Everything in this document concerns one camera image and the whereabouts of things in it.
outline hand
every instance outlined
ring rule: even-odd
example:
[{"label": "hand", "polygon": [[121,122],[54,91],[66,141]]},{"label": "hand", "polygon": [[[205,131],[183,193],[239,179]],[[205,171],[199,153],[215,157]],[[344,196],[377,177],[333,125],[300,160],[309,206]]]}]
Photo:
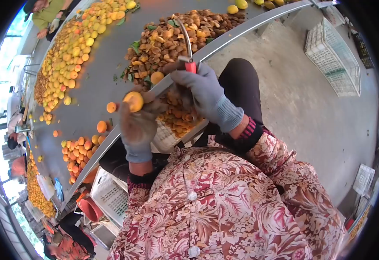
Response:
[{"label": "hand", "polygon": [[152,93],[141,94],[145,105],[139,112],[130,112],[126,102],[120,105],[120,137],[127,152],[126,160],[131,163],[143,163],[152,159],[151,142],[157,129],[155,119],[167,109],[167,104],[154,100]]},{"label": "hand", "polygon": [[62,17],[62,12],[59,12],[59,13],[57,13],[57,15],[56,15],[55,18],[57,18],[57,19],[61,19],[61,17]]},{"label": "hand", "polygon": [[39,33],[36,34],[36,37],[37,37],[38,39],[42,39],[42,38],[44,38],[47,34],[48,34],[48,29],[47,29],[47,28],[44,28],[44,29],[40,30]]},{"label": "hand", "polygon": [[51,26],[49,27],[49,33],[53,33],[59,26],[59,19],[55,18],[52,20]]},{"label": "hand", "polygon": [[240,124],[244,116],[243,109],[234,106],[224,95],[214,70],[208,65],[200,62],[197,74],[173,71],[171,79],[191,90],[197,112],[217,124],[223,133],[230,132]]}]

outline metal table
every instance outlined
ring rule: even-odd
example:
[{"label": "metal table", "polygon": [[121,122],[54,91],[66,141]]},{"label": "metal table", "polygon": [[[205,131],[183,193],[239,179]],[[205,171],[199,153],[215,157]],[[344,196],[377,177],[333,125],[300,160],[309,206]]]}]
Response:
[{"label": "metal table", "polygon": [[[94,1],[83,0],[74,10],[86,9],[92,2]],[[58,200],[56,195],[53,197],[53,202],[59,211],[65,208],[66,203],[90,170],[120,136],[117,125],[119,123],[118,114],[108,113],[106,105],[111,101],[120,102],[125,93],[133,87],[132,82],[121,80],[120,75],[129,65],[129,61],[124,59],[127,48],[133,41],[140,39],[143,26],[150,22],[158,23],[161,17],[166,18],[173,13],[185,13],[193,9],[210,9],[213,13],[226,13],[229,5],[227,1],[199,0],[161,0],[156,2],[140,0],[139,2],[141,8],[134,13],[127,13],[126,21],[122,25],[116,26],[117,22],[114,21],[107,26],[106,32],[96,38],[91,49],[90,59],[83,63],[82,70],[78,74],[76,87],[66,93],[72,97],[71,105],[65,106],[60,101],[58,109],[52,111],[51,125],[46,125],[45,122],[39,122],[39,120],[34,123],[34,138],[31,144],[32,146],[38,145],[38,148],[33,149],[32,152],[35,158],[39,155],[43,157],[42,162],[37,164],[38,170],[42,175],[49,175],[52,179],[58,177],[63,186],[64,201]],[[194,54],[194,60],[196,62],[205,60],[237,37],[275,18],[312,4],[308,0],[303,0],[265,12],[264,8],[249,2],[249,7],[245,10],[245,23],[221,35],[199,50]],[[75,12],[72,12],[67,19],[74,15]],[[114,74],[119,78],[116,82],[113,81]],[[170,85],[171,83],[170,77],[166,76],[159,84]],[[43,107],[36,106],[32,111],[34,118],[37,119],[43,111]],[[63,160],[61,152],[61,141],[77,140],[80,136],[91,138],[94,134],[98,134],[97,123],[100,120],[107,121],[109,118],[113,120],[112,131],[94,153],[75,184],[70,185],[67,162]],[[59,130],[62,134],[54,138],[52,135],[54,130]]]}]

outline floral shirt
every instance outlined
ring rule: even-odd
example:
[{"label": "floral shirt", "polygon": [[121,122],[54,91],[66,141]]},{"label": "floral shirt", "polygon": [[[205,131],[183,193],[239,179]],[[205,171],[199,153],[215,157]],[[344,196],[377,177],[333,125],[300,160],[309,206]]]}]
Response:
[{"label": "floral shirt", "polygon": [[314,168],[260,136],[244,158],[176,148],[152,186],[129,181],[107,259],[334,259],[345,229]]}]

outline work glove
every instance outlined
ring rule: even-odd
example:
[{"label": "work glove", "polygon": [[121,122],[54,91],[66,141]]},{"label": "work glove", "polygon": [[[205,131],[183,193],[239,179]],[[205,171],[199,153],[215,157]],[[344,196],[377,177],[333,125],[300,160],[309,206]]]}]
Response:
[{"label": "work glove", "polygon": [[53,33],[59,26],[59,19],[55,18],[52,20],[51,26],[49,27],[49,33]]},{"label": "work glove", "polygon": [[185,70],[172,71],[171,79],[191,90],[197,112],[217,124],[221,132],[228,133],[240,124],[243,109],[234,106],[224,95],[214,70],[208,65],[200,62],[196,74]]},{"label": "work glove", "polygon": [[129,104],[120,105],[120,132],[126,149],[126,160],[143,163],[152,159],[151,142],[156,134],[156,117],[167,110],[168,105],[155,99],[153,93],[142,92],[137,86],[132,91],[141,92],[144,106],[138,112],[130,112]]}]

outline cap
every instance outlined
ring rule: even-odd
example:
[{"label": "cap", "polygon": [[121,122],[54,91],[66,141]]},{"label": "cap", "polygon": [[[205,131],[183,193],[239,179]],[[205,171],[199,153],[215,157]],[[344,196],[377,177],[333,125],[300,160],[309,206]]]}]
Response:
[{"label": "cap", "polygon": [[32,10],[34,9],[36,1],[37,0],[28,0],[24,5],[24,12],[26,13],[25,22],[29,19],[29,16],[31,15]]}]

